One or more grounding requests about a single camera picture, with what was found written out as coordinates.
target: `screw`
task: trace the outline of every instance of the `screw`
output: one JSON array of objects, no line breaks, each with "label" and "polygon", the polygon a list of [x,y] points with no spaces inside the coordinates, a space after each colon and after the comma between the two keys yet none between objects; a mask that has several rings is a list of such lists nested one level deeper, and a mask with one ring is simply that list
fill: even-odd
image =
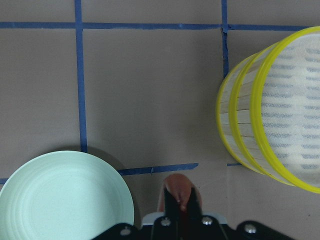
[{"label": "screw", "polygon": [[161,225],[164,226],[164,227],[170,226],[170,225],[171,225],[170,219],[167,218],[167,217],[166,217],[166,218],[163,218],[163,219],[161,220]]},{"label": "screw", "polygon": [[204,216],[202,218],[202,224],[204,225],[211,225],[212,224],[212,219],[208,216]]},{"label": "screw", "polygon": [[246,224],[244,225],[244,230],[248,233],[248,234],[255,234],[257,232],[257,229],[254,225],[252,224]]},{"label": "screw", "polygon": [[127,226],[125,226],[125,228],[120,231],[121,236],[128,236],[130,234],[131,234],[131,230]]}]

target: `blue tape line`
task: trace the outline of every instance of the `blue tape line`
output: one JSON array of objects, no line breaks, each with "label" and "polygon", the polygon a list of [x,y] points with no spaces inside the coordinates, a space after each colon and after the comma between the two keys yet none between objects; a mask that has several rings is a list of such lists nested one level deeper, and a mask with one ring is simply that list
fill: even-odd
[{"label": "blue tape line", "polygon": [[242,166],[242,164],[241,163],[227,163],[226,164],[227,165],[227,167],[231,167],[231,166]]},{"label": "blue tape line", "polygon": [[166,165],[166,166],[128,168],[128,169],[120,169],[117,171],[121,176],[139,175],[139,174],[153,174],[153,173],[192,170],[192,169],[196,168],[198,165],[199,165],[199,163],[187,163],[187,164],[176,164],[176,165]]},{"label": "blue tape line", "polygon": [[82,23],[82,12],[81,12],[81,0],[74,0],[74,9],[75,9],[75,41],[76,41],[76,65],[77,65],[77,83],[78,83],[80,149],[82,152],[87,153],[88,144],[87,144],[84,47],[83,47],[83,23]]},{"label": "blue tape line", "polygon": [[172,29],[172,30],[207,30],[221,28],[221,24],[183,24],[183,23],[99,23],[83,22],[84,29]]},{"label": "blue tape line", "polygon": [[223,78],[229,73],[229,50],[228,50],[228,33],[222,32],[222,58],[223,58]]},{"label": "blue tape line", "polygon": [[8,178],[0,178],[0,184],[5,184]]},{"label": "blue tape line", "polygon": [[228,4],[227,0],[221,0],[222,15],[222,59],[223,59],[223,78],[229,72],[229,51],[228,51]]},{"label": "blue tape line", "polygon": [[228,4],[227,0],[221,0],[221,15],[222,15],[222,31],[228,33]]},{"label": "blue tape line", "polygon": [[0,22],[0,29],[74,29],[74,22]]},{"label": "blue tape line", "polygon": [[251,24],[230,24],[229,30],[252,30],[252,31],[300,31],[310,26],[285,26],[285,25],[251,25]]}]

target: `ceramic plate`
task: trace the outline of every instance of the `ceramic plate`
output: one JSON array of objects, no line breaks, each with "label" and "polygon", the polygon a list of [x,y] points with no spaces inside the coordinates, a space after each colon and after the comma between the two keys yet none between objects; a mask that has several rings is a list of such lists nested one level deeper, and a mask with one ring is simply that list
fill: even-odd
[{"label": "ceramic plate", "polygon": [[1,240],[90,240],[117,223],[133,222],[123,178],[83,152],[36,157],[0,191]]}]

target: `gray floor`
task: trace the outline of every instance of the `gray floor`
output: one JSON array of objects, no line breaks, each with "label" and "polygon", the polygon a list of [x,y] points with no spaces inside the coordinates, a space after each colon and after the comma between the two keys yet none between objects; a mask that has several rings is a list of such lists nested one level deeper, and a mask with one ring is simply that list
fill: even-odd
[{"label": "gray floor", "polygon": [[[228,0],[227,7],[233,25],[320,25],[315,0]],[[215,25],[221,9],[220,0],[83,0],[82,20]],[[72,0],[0,3],[0,22],[74,21]],[[228,31],[230,69],[291,33]],[[223,214],[233,228],[258,220],[296,239],[318,239],[317,194],[227,166],[235,160],[215,123],[222,51],[220,28],[84,29],[88,152],[116,169],[199,163],[179,172],[198,187],[204,210]],[[0,56],[0,178],[38,155],[79,151],[76,30],[0,28]],[[156,210],[171,173],[124,176],[137,225]]]}]

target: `white mesh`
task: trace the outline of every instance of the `white mesh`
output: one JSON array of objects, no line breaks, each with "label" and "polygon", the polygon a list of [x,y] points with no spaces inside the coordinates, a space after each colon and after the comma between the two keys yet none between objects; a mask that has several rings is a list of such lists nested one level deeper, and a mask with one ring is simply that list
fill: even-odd
[{"label": "white mesh", "polygon": [[296,39],[276,58],[261,112],[278,159],[296,177],[320,187],[320,33]]}]

